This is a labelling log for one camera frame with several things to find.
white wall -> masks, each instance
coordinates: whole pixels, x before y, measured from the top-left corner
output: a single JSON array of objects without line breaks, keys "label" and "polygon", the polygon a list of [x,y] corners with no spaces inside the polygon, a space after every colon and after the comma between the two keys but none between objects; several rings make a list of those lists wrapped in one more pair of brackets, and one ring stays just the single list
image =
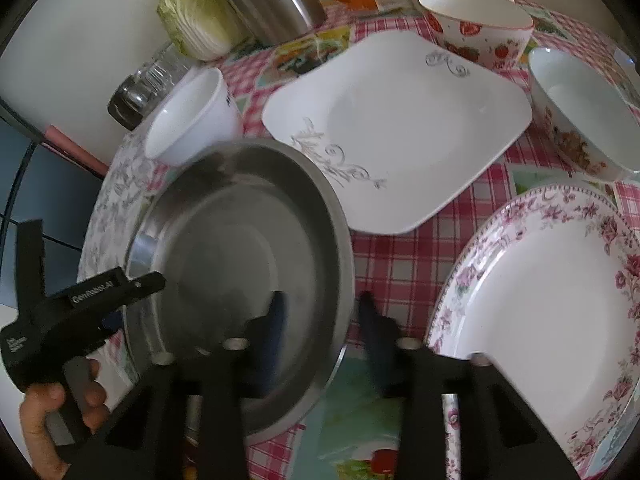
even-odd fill
[{"label": "white wall", "polygon": [[[533,0],[617,36],[600,0]],[[157,0],[39,0],[0,57],[0,96],[109,163],[126,132],[107,113],[121,81],[166,39]]]}]

bowl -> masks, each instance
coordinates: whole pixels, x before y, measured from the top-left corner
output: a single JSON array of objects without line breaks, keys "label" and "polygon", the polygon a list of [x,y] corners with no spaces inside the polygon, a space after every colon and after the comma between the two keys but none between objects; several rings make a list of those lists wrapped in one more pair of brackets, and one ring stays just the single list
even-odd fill
[{"label": "bowl", "polygon": [[241,132],[242,119],[222,72],[202,70],[174,89],[151,123],[145,156],[180,166],[217,142]]},{"label": "bowl", "polygon": [[562,160],[602,180],[640,172],[640,126],[629,107],[591,66],[552,48],[529,53],[536,122]]},{"label": "bowl", "polygon": [[491,70],[516,65],[533,19],[508,0],[418,0],[436,42]]}]

tablecloth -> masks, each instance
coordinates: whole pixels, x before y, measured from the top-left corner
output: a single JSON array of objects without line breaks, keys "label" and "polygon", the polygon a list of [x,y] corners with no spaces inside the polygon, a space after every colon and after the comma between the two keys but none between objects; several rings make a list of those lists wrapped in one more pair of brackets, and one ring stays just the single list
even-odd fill
[{"label": "tablecloth", "polygon": [[[569,16],[524,0],[519,4],[534,16],[537,44],[552,46],[577,56],[615,82],[612,68],[614,42],[605,34]],[[353,20],[342,5],[327,7],[328,19],[320,31],[350,25],[355,43],[380,30],[414,30],[432,40],[422,16],[375,17]],[[284,82],[261,82],[270,66],[274,49],[257,50],[245,56],[234,53],[217,63],[242,110],[245,137],[268,137],[261,112],[268,97]],[[527,94],[527,70],[521,64],[500,72]],[[640,110],[632,108],[637,117]],[[158,192],[170,168],[146,160],[145,124],[127,136],[117,151],[98,196],[82,248],[78,279],[114,266],[123,266],[127,247],[145,207]],[[393,317],[408,335],[423,338],[440,287],[457,256],[482,223],[513,195],[508,164],[526,164],[569,171],[541,131],[532,124],[471,186],[436,216],[414,231],[396,236],[352,233],[356,290],[372,290],[381,311]],[[614,184],[618,207],[629,224],[640,229],[640,188],[632,182]],[[357,323],[351,322],[348,342],[359,345]],[[106,354],[124,372],[134,373],[127,359],[122,334],[114,336]],[[290,472],[294,444],[304,423],[280,436],[247,450],[250,475],[256,479],[280,480]]]}]

pink floral pattern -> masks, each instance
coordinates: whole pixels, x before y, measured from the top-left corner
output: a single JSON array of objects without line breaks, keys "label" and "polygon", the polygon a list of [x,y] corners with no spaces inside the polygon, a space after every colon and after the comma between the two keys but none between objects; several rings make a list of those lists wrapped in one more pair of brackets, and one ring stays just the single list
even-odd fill
[{"label": "pink floral pattern", "polygon": [[[498,211],[469,242],[445,284],[427,336],[428,345],[446,353],[464,316],[466,302],[484,272],[509,245],[522,240],[531,230],[544,230],[566,222],[581,222],[585,236],[602,240],[605,254],[620,261],[611,277],[615,290],[629,302],[628,319],[640,324],[640,250],[638,241],[620,214],[606,200],[590,191],[572,186],[548,186],[515,198]],[[630,394],[640,377],[640,326],[626,358],[618,362],[620,374],[615,384],[602,393],[600,409],[578,430],[570,434],[565,451],[580,474],[608,431],[620,419]],[[456,433],[457,412],[446,411],[447,431]]]}]

finger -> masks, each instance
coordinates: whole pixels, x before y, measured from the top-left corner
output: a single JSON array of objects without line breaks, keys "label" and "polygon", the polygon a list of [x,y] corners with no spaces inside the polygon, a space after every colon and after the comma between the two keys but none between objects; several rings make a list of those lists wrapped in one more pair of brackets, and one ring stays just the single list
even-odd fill
[{"label": "finger", "polygon": [[97,408],[86,410],[82,416],[82,421],[91,430],[91,433],[95,433],[104,424],[104,421],[109,418],[109,413],[109,409],[102,404]]},{"label": "finger", "polygon": [[107,392],[95,381],[89,383],[84,390],[84,400],[91,408],[97,408],[107,400]]},{"label": "finger", "polygon": [[58,383],[32,384],[20,405],[20,424],[33,469],[42,480],[60,480],[68,464],[56,452],[45,427],[47,413],[55,412],[65,401],[65,391]]},{"label": "finger", "polygon": [[91,380],[95,381],[95,378],[98,376],[98,372],[100,371],[100,361],[97,359],[87,359],[89,361],[89,372],[91,375]]}]

